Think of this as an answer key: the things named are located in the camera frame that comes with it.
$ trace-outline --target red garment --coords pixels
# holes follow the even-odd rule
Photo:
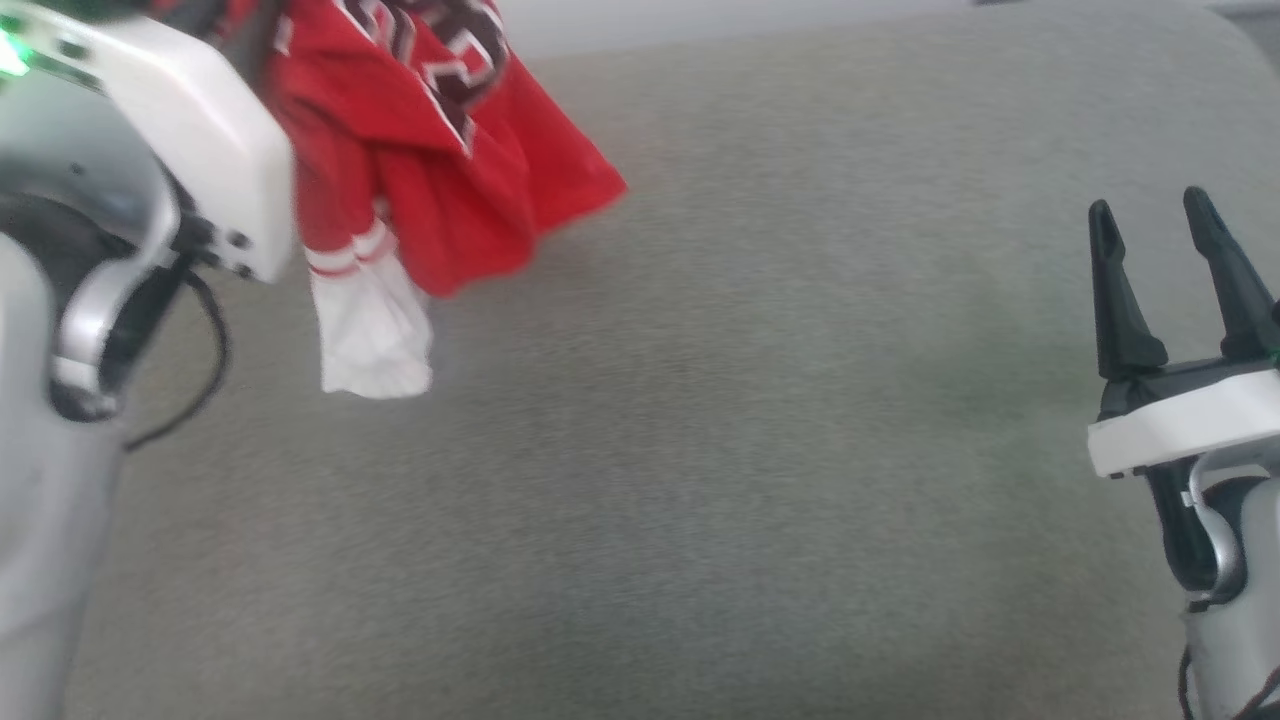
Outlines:
[[[385,199],[416,284],[448,296],[626,186],[508,49],[488,0],[293,0],[269,105],[298,160],[312,270],[356,272]]]

